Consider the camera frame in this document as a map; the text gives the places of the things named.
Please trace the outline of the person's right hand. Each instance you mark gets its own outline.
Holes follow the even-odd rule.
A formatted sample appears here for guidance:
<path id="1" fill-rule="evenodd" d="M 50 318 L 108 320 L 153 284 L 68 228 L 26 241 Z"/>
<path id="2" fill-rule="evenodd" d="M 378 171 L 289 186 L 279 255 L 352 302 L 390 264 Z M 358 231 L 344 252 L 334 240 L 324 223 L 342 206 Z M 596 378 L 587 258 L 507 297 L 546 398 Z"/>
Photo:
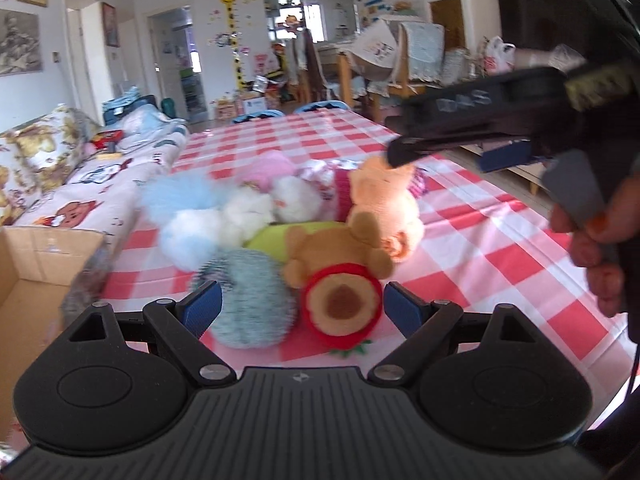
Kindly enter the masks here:
<path id="1" fill-rule="evenodd" d="M 623 180 L 604 211 L 592 217 L 583 228 L 558 204 L 552 208 L 549 226 L 557 233 L 572 233 L 568 253 L 575 266 L 586 270 L 590 292 L 607 318 L 623 311 L 626 274 L 614 262 L 606 261 L 602 247 L 630 240 L 639 233 L 639 175 Z"/>

